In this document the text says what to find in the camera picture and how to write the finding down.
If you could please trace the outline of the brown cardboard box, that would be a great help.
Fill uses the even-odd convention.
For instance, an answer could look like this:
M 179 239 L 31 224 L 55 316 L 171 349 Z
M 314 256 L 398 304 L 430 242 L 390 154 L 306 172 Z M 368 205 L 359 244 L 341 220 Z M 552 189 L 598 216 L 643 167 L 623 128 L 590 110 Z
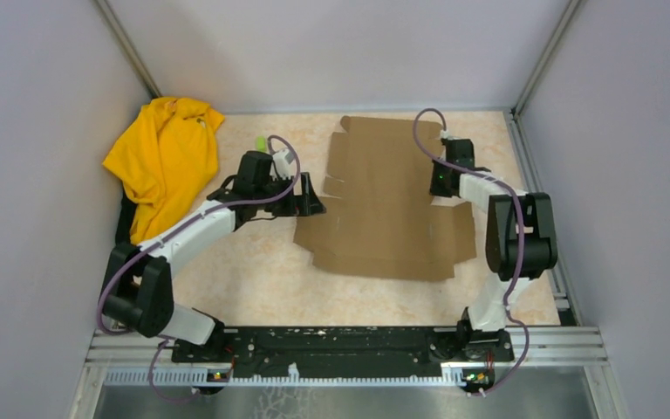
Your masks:
M 433 203 L 434 163 L 414 143 L 412 121 L 345 116 L 340 125 L 319 194 L 325 213 L 299 218 L 293 238 L 315 267 L 434 282 L 476 258 L 472 206 Z

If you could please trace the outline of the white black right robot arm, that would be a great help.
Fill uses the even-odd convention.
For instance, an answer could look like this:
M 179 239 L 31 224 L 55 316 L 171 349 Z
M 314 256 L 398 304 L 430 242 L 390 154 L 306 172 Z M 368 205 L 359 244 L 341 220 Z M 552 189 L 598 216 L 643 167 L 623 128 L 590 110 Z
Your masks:
M 469 139 L 443 133 L 444 153 L 433 161 L 431 196 L 457 197 L 487 217 L 484 254 L 488 278 L 461 322 L 456 336 L 461 356 L 478 360 L 488 352 L 489 333 L 506 327 L 507 314 L 531 281 L 557 263 L 557 236 L 550 196 L 510 186 L 475 165 Z

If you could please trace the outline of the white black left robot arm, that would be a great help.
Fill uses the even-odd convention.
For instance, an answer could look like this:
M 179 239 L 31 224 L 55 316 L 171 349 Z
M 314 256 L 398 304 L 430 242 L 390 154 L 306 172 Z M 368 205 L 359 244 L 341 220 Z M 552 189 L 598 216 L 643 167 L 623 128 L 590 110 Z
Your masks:
M 115 320 L 144 337 L 186 341 L 205 361 L 220 359 L 227 348 L 225 335 L 218 332 L 223 323 L 175 302 L 173 277 L 260 211 L 275 218 L 326 212 L 293 152 L 246 152 L 236 173 L 189 216 L 138 245 L 116 244 L 99 295 L 99 326 Z

